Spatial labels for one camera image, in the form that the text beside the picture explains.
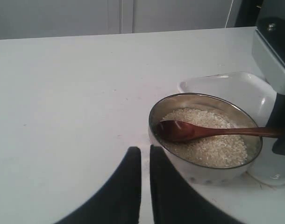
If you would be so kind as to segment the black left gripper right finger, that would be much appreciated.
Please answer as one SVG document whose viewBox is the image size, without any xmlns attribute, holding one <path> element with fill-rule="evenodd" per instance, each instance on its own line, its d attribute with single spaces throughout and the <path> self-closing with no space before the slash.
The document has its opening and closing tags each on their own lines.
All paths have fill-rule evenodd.
<svg viewBox="0 0 285 224">
<path fill-rule="evenodd" d="M 150 146 L 150 191 L 156 224 L 239 224 L 199 195 L 161 147 Z"/>
</svg>

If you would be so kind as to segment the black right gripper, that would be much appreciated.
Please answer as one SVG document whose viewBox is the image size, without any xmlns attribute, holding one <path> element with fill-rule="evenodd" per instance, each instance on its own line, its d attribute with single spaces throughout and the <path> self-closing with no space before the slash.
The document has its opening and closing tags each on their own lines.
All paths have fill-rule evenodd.
<svg viewBox="0 0 285 224">
<path fill-rule="evenodd" d="M 252 44 L 253 58 L 266 81 L 285 95 L 285 0 L 265 0 Z"/>
</svg>

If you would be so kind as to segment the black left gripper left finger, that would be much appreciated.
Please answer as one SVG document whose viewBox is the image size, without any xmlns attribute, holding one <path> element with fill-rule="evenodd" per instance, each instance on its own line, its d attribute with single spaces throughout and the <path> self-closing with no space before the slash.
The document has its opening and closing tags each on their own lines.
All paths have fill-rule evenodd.
<svg viewBox="0 0 285 224">
<path fill-rule="evenodd" d="M 129 147 L 118 168 L 87 202 L 59 224 L 137 224 L 141 205 L 141 150 Z"/>
</svg>

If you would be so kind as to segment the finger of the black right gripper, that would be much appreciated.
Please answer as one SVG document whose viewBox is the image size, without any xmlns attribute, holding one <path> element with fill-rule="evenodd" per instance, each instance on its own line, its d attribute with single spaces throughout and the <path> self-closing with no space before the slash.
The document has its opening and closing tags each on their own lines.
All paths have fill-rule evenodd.
<svg viewBox="0 0 285 224">
<path fill-rule="evenodd" d="M 282 129 L 284 131 L 273 144 L 272 151 L 278 155 L 285 155 L 285 95 L 277 93 L 275 104 L 266 127 Z"/>
</svg>

